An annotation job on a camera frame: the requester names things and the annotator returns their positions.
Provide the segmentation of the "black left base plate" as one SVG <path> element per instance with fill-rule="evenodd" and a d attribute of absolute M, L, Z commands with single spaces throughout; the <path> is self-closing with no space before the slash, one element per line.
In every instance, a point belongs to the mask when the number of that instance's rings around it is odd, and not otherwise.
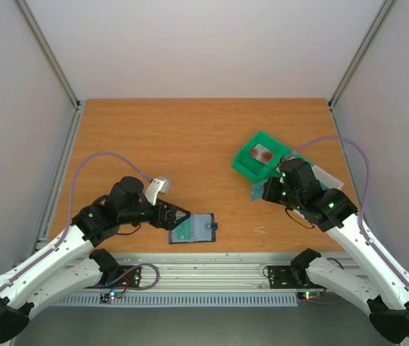
<path fill-rule="evenodd" d="M 121 265 L 116 269 L 103 272 L 98 283 L 89 288 L 139 288 L 141 282 L 141 267 Z"/>

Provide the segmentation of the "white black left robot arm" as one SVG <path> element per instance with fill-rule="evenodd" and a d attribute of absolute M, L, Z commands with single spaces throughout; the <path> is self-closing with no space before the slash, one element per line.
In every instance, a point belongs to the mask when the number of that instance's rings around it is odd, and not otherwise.
<path fill-rule="evenodd" d="M 21 264 L 0 275 L 0 344 L 21 333 L 30 320 L 60 298 L 83 288 L 148 290 L 133 278 L 143 264 L 121 267 L 105 249 L 105 240 L 117 236 L 122 225 L 138 231 L 149 224 L 171 232 L 198 224 L 215 231 L 212 214 L 189 210 L 160 199 L 169 182 L 156 178 L 148 187 L 135 177 L 124 177 L 103 195 L 71 216 L 63 231 Z"/>

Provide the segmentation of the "green teal chip card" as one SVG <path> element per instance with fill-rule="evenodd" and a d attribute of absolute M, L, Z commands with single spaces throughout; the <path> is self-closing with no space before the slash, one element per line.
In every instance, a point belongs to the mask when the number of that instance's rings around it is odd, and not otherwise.
<path fill-rule="evenodd" d="M 193 219 L 187 218 L 171 231 L 170 241 L 174 243 L 185 243 L 193 240 Z"/>

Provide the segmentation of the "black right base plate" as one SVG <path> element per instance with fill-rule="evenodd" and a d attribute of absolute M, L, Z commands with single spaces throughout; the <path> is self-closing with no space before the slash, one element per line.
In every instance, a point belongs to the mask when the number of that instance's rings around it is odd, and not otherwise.
<path fill-rule="evenodd" d="M 289 265 L 267 265 L 263 268 L 263 276 L 268 279 L 271 289 L 324 290 L 321 285 L 309 279 L 298 279 Z"/>

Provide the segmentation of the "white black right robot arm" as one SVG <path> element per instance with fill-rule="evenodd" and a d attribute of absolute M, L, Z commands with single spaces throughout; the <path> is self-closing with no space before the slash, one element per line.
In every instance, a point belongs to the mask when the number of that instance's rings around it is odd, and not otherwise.
<path fill-rule="evenodd" d="M 291 261 L 294 282 L 333 291 L 362 310 L 393 344 L 409 339 L 409 272 L 374 236 L 348 196 L 336 188 L 325 189 L 307 161 L 281 159 L 278 169 L 279 176 L 264 184 L 263 199 L 300 213 L 341 245 L 366 274 L 365 279 L 356 277 L 306 249 Z"/>

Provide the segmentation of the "green plastic bin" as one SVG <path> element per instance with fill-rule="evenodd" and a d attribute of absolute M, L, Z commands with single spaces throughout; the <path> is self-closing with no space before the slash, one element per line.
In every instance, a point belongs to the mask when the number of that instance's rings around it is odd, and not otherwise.
<path fill-rule="evenodd" d="M 279 177 L 278 165 L 292 149 L 266 132 L 257 132 L 236 154 L 231 167 L 251 182 Z"/>

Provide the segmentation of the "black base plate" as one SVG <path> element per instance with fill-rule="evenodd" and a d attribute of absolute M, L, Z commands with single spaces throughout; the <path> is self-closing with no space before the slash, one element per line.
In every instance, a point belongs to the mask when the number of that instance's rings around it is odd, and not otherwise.
<path fill-rule="evenodd" d="M 98 283 L 89 288 L 139 288 L 141 282 L 141 267 L 121 265 L 116 269 L 103 272 Z"/>
<path fill-rule="evenodd" d="M 268 279 L 271 289 L 324 290 L 321 285 L 309 279 L 298 279 L 289 265 L 267 265 L 263 268 L 263 276 Z"/>

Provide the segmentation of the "teal card with stripe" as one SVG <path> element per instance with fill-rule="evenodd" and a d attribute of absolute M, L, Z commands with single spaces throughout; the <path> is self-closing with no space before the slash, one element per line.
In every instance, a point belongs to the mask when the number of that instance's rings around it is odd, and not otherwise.
<path fill-rule="evenodd" d="M 250 195 L 251 202 L 254 202 L 262 198 L 264 192 L 264 185 L 266 182 L 267 180 L 264 179 L 252 185 Z"/>

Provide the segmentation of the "white card with red circles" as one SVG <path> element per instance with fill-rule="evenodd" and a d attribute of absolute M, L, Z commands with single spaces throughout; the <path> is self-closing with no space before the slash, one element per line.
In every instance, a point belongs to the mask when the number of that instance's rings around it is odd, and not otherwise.
<path fill-rule="evenodd" d="M 250 156 L 263 164 L 267 164 L 273 158 L 273 152 L 258 143 L 251 149 Z"/>

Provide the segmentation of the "aluminium frame rail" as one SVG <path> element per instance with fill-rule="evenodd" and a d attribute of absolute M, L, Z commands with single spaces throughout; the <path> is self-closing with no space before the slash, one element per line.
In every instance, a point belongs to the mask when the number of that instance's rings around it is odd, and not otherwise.
<path fill-rule="evenodd" d="M 65 293 L 89 291 L 106 293 L 210 293 L 267 291 L 268 279 L 263 276 L 267 265 L 289 265 L 294 252 L 257 253 L 115 253 L 97 249 L 83 254 L 61 252 L 57 259 L 52 252 L 28 270 L 22 279 L 12 283 L 17 287 L 37 278 L 38 292 L 44 283 L 54 283 Z M 89 288 L 98 283 L 103 272 L 117 267 L 141 267 L 139 288 Z"/>

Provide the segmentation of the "dark blue card holder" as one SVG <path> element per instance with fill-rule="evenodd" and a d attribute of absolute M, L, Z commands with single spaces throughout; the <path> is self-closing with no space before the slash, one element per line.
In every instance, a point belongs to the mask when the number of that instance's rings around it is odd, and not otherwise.
<path fill-rule="evenodd" d="M 218 223 L 216 222 L 213 213 L 192 214 L 190 217 L 193 219 L 193 240 L 191 242 L 174 244 L 193 244 L 216 241 Z M 169 244 L 173 244 L 170 241 L 170 234 L 171 232 L 169 233 Z"/>

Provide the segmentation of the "white translucent plastic bin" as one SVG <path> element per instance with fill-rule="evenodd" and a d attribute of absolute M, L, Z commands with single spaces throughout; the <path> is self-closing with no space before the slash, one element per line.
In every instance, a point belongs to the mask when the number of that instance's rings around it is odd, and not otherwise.
<path fill-rule="evenodd" d="M 344 183 L 337 179 L 336 177 L 334 177 L 333 175 L 331 175 L 330 173 L 326 172 L 321 167 L 313 165 L 312 171 L 317 180 L 319 180 L 324 187 L 328 189 L 336 188 L 338 190 L 342 190 Z"/>

